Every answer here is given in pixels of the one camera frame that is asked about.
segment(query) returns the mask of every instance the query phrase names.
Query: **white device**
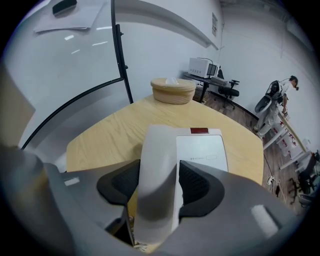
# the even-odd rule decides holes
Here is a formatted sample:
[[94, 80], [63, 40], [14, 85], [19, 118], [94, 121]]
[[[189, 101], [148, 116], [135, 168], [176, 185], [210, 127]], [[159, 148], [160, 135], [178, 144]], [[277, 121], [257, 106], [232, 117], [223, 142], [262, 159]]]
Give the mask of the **white device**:
[[162, 243], [179, 225], [183, 191], [180, 161], [228, 172], [221, 131], [150, 125], [142, 146], [134, 238], [141, 244]]
[[216, 77], [220, 67], [218, 63], [206, 58], [190, 58], [188, 73], [201, 78]]

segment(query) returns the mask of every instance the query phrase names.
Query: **ceiling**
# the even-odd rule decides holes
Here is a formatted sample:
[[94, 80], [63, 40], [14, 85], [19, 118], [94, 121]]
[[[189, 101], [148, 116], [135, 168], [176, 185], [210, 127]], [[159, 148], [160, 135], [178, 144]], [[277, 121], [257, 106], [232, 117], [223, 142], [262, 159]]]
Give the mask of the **ceiling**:
[[220, 4], [222, 8], [250, 8], [268, 12], [285, 23], [292, 17], [279, 0], [220, 0]]

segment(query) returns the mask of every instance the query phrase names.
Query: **white wall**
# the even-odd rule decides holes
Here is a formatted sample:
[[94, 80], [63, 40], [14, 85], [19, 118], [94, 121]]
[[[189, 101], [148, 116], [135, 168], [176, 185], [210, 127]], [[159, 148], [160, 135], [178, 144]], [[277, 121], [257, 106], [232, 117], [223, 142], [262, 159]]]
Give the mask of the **white wall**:
[[313, 150], [320, 149], [320, 76], [313, 53], [268, 13], [225, 8], [223, 16], [219, 62], [226, 79], [240, 81], [235, 87], [240, 96], [233, 100], [255, 113], [272, 81], [296, 76], [299, 91], [288, 96], [290, 123], [301, 139], [310, 139]]
[[71, 11], [77, 13], [88, 2], [102, 6], [90, 29], [35, 33], [34, 28], [42, 21], [42, 16], [52, 15], [52, 6], [57, 2], [59, 0], [51, 0], [21, 22], [3, 53], [3, 61], [12, 80], [35, 108], [22, 134], [20, 147], [63, 104], [95, 86], [120, 77], [110, 29], [110, 0], [80, 0]]
[[[201, 5], [199, 2], [189, 2], [187, 5], [185, 1], [176, 0], [171, 3], [173, 6], [180, 6], [182, 10], [188, 7], [191, 13], [194, 13], [193, 8], [201, 7], [197, 12], [198, 20], [207, 20], [207, 15], [210, 14], [211, 22], [212, 12], [220, 21], [223, 20], [219, 1], [202, 1], [210, 2], [210, 9], [208, 5]], [[188, 70], [191, 57], [205, 57], [217, 61], [218, 51], [213, 45], [207, 45], [180, 24], [164, 19], [161, 13], [157, 16], [142, 10], [123, 8], [116, 8], [115, 12], [116, 23], [120, 24], [124, 33], [122, 48], [125, 63], [129, 67], [127, 73], [134, 101], [152, 94], [152, 79], [182, 77], [182, 73]], [[220, 22], [217, 35], [219, 40], [221, 24]]]
[[141, 0], [160, 6], [170, 12], [173, 12], [185, 19], [202, 33], [219, 48], [220, 33], [216, 36], [212, 34], [212, 13], [218, 19], [218, 31], [221, 31], [223, 23], [221, 7], [218, 0]]
[[[177, 15], [181, 15], [182, 19], [187, 14], [181, 13], [182, 10], [192, 15], [197, 10], [199, 15], [193, 18], [193, 26], [198, 26], [199, 30], [211, 29], [214, 12], [219, 20], [218, 32], [216, 37], [211, 31], [208, 36], [218, 45], [221, 44], [223, 16], [218, 0], [201, 0], [201, 4], [194, 1], [186, 4], [183, 0], [176, 0], [172, 5], [168, 1], [166, 4], [171, 12], [174, 11], [173, 7], [176, 8]], [[218, 51], [213, 44], [207, 44], [197, 33], [183, 26], [183, 22], [164, 18], [161, 13], [158, 15], [143, 10], [117, 8], [116, 23], [120, 24], [124, 33], [122, 47], [125, 63], [129, 67], [128, 80], [134, 101], [152, 94], [152, 79], [181, 77], [182, 72], [188, 70], [190, 57], [206, 57], [217, 61]], [[36, 152], [45, 162], [55, 163], [63, 172], [68, 143], [93, 124], [128, 104], [123, 82], [108, 85], [60, 112], [37, 133], [26, 149]]]

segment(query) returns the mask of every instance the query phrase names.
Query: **white paper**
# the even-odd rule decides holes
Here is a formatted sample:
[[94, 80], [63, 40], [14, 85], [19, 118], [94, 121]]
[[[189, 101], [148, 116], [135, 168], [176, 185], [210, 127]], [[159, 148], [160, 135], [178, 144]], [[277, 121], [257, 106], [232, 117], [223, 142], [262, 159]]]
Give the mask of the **white paper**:
[[102, 5], [103, 3], [81, 4], [78, 2], [75, 8], [67, 10], [57, 17], [54, 16], [52, 8], [46, 6], [47, 10], [34, 28], [34, 32], [91, 28]]

